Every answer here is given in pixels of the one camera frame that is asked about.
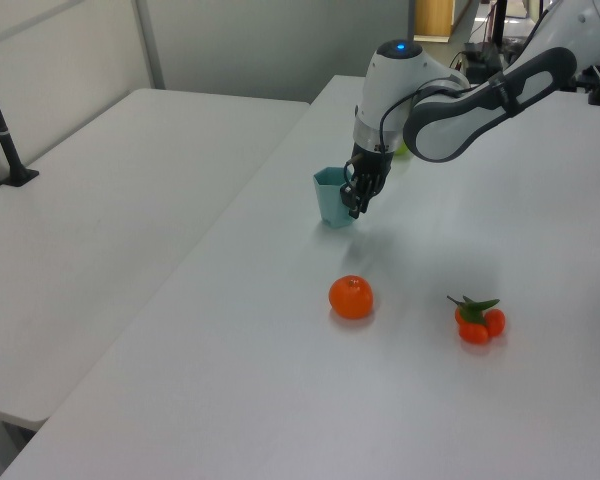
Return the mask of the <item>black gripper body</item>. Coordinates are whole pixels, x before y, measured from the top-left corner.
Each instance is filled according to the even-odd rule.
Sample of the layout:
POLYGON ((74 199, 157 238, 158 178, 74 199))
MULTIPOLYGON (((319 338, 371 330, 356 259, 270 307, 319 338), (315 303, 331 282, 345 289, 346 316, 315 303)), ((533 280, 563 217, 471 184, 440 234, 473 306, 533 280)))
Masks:
POLYGON ((388 174, 391 169, 393 153, 385 151, 367 151, 358 144, 351 153, 353 172, 355 174, 388 174))

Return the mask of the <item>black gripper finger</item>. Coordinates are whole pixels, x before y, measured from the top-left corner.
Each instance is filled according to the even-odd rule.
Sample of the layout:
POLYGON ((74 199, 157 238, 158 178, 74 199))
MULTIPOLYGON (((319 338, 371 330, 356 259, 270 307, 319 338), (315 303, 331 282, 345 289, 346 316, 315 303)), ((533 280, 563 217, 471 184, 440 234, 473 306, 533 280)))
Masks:
POLYGON ((344 184, 340 187, 340 198, 348 215, 358 219, 365 213, 371 192, 371 181, 368 175, 350 175, 344 173, 344 184))
POLYGON ((369 199, 377 196, 384 188, 388 172, 386 170, 378 170, 368 174, 367 197, 369 199))

